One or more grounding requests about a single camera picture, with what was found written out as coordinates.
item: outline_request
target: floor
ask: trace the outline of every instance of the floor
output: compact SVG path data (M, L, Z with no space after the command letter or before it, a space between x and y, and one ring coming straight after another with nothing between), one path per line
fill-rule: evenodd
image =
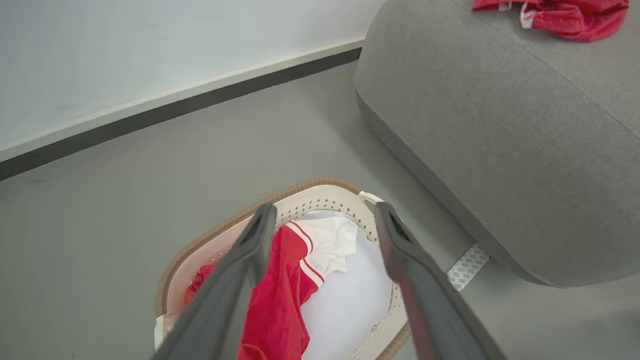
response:
M365 127L350 63L0 183L0 358L148 359L157 280L183 246L318 176L391 202L448 269L473 241ZM463 297L510 359L631 359L640 277L573 290L490 261ZM416 359L413 345L400 360Z

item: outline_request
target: white laundry basket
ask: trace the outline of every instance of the white laundry basket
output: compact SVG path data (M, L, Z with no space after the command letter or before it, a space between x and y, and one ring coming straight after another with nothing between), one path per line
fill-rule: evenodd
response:
M317 178L289 188L288 192L273 194L204 234L182 249L160 278L156 292L156 348L184 310L185 290L200 266L224 253L233 244L261 204L272 202L277 207L276 228L313 210L347 213L367 233L369 241L380 248L373 213L367 206L367 202L378 201L381 199L377 196L365 193L345 181ZM402 293L398 285L392 286L387 316L353 351L350 359L392 359L411 336Z

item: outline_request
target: gray fabric cushion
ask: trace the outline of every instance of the gray fabric cushion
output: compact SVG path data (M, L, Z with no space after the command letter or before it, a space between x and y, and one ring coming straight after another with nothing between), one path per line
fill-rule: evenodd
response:
M355 77L383 123L374 130L392 133L395 145L381 137L528 280L569 287L640 271L638 8L618 34L580 44L471 4L383 5Z

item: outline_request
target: white sheet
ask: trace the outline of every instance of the white sheet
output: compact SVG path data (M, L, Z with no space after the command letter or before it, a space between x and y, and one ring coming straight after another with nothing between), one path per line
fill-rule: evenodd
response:
M338 211L312 211L304 219L335 216L350 218ZM360 228L347 268L330 274L300 308L310 337L304 360L347 359L387 315L392 282L380 251Z

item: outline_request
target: red clothing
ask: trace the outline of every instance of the red clothing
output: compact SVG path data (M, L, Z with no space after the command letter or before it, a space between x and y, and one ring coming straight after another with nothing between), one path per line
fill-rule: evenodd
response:
M238 360L300 360L309 335L300 306L334 270L346 271L358 226L348 218L289 222L273 235L269 266L253 289ZM215 265L200 268L184 297L188 305Z
M524 28L550 31L575 41L595 41L620 29L629 0L530 0L523 3L520 22ZM511 8L511 1L476 0L472 10Z

